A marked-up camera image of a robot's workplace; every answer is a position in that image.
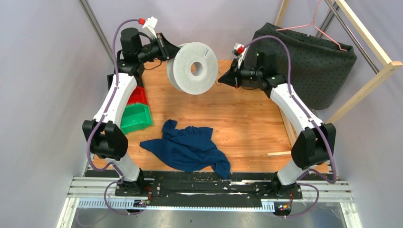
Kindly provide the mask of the white cable spool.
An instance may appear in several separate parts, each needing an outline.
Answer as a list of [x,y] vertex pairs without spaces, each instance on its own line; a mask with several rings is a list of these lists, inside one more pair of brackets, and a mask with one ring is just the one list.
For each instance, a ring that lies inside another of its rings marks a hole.
[[215,83],[218,60],[213,50],[201,42],[179,46],[175,58],[167,61],[167,76],[179,91],[191,95],[207,92]]

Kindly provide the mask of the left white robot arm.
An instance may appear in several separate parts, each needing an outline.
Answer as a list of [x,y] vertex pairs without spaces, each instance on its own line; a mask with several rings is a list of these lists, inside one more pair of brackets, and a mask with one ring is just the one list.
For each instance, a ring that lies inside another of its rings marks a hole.
[[179,47],[170,43],[151,26],[117,30],[122,48],[114,57],[114,73],[107,96],[92,120],[85,120],[82,130],[87,141],[86,156],[95,171],[112,166],[118,173],[117,187],[135,196],[144,193],[144,173],[130,158],[128,139],[120,129],[124,109],[130,94],[136,89],[145,62],[161,62],[176,56]]

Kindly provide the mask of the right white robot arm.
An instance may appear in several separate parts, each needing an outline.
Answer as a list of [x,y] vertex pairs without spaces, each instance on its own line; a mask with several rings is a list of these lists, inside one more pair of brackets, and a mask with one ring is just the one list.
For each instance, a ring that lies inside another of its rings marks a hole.
[[298,133],[290,162],[276,172],[269,188],[276,197],[283,198],[304,173],[331,159],[336,129],[331,123],[323,123],[303,104],[286,76],[278,72],[274,51],[258,51],[253,66],[244,64],[245,53],[243,45],[235,45],[236,58],[218,81],[234,88],[241,87],[247,80],[257,82],[259,89],[278,105]]

